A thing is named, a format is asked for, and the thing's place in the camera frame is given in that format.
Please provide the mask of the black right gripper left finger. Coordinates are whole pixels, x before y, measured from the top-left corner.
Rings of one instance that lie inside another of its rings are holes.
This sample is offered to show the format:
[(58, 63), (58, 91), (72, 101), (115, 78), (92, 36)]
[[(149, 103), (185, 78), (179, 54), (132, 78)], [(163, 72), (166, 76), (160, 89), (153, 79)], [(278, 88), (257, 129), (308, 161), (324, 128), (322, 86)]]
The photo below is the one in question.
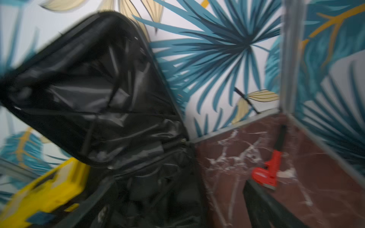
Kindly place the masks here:
[(96, 191), (55, 228), (107, 228), (117, 204), (117, 184), (113, 177), (105, 178)]

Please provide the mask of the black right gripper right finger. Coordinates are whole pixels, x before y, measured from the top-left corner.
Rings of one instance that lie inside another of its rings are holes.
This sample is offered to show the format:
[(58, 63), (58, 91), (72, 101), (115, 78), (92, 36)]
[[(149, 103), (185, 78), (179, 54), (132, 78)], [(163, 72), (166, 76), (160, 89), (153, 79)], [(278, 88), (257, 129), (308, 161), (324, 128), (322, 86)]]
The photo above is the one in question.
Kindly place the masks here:
[(253, 180), (245, 182), (243, 195), (253, 228), (308, 227)]

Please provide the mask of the black hard-shell suitcase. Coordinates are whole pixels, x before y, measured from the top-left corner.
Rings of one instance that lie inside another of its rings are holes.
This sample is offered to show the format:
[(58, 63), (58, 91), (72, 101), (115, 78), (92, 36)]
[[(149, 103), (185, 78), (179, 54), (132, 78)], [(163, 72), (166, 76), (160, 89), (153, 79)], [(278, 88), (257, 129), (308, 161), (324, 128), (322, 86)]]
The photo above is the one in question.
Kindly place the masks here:
[(143, 32), (122, 14), (90, 15), (7, 73), (1, 104), (91, 167), (81, 203), (115, 179), (108, 228), (208, 226), (181, 114)]

